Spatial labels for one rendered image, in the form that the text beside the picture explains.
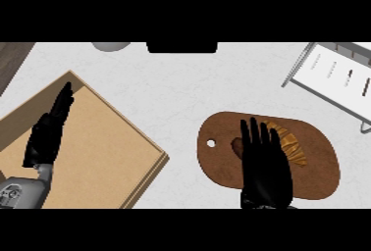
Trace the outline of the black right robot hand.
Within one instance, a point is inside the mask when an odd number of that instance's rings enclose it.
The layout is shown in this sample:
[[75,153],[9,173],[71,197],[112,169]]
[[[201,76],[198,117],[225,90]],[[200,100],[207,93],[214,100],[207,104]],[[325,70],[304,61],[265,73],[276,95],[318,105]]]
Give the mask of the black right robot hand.
[[287,209],[293,200],[293,179],[278,132],[241,120],[242,175],[241,207],[244,209]]

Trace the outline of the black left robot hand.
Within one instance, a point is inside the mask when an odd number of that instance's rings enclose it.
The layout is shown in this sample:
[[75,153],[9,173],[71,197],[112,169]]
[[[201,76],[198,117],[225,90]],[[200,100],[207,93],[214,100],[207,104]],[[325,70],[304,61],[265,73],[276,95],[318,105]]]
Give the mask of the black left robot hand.
[[52,164],[55,162],[62,129],[72,102],[71,82],[67,82],[56,96],[50,111],[41,115],[33,126],[25,150],[24,168],[31,168],[35,164]]

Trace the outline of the orange-brown sweet potato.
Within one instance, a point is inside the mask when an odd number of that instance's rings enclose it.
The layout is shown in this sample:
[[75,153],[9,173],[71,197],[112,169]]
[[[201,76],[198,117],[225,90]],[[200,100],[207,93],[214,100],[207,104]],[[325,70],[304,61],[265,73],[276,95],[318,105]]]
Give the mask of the orange-brown sweet potato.
[[241,120],[241,137],[231,145],[245,166],[287,165],[288,162],[302,167],[307,165],[297,136],[272,121]]

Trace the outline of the brown oval cutting board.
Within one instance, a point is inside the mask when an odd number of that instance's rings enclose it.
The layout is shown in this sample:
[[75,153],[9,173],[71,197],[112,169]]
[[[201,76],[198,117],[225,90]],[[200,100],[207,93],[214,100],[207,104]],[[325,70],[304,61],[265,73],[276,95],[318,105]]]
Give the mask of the brown oval cutting board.
[[293,196],[307,200],[328,198],[340,180],[338,162],[331,142],[306,122],[235,112],[219,112],[204,121],[197,139],[197,158],[208,178],[222,186],[244,187],[242,160],[232,150],[232,140],[241,137],[241,120],[272,121],[297,136],[306,157],[304,167],[290,163]]

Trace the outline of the open pale wooden drawer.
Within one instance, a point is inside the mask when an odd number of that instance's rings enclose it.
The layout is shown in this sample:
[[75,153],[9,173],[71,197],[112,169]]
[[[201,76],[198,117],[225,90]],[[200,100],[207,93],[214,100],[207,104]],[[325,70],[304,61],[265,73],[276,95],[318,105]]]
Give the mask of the open pale wooden drawer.
[[67,72],[0,119],[0,181],[37,177],[22,166],[33,126],[65,85],[74,103],[53,164],[46,208],[130,208],[169,155],[84,80]]

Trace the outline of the dark wooden cabinet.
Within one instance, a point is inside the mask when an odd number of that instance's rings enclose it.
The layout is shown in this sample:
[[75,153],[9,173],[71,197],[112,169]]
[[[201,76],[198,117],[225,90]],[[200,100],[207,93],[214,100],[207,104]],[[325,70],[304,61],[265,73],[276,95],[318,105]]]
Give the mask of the dark wooden cabinet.
[[33,42],[0,42],[0,95],[31,53]]

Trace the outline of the grey round bowl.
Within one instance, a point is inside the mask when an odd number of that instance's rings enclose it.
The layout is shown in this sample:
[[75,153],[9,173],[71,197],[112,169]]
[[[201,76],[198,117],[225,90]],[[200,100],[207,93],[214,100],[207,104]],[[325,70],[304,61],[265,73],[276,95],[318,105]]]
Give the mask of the grey round bowl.
[[129,42],[95,42],[93,46],[103,52],[121,50],[129,45]]

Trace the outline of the black appliance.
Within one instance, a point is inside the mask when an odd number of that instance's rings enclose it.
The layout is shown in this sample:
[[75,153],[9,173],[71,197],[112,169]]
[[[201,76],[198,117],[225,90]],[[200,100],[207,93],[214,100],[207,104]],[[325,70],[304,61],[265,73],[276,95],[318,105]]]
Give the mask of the black appliance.
[[148,42],[151,53],[214,53],[216,42]]

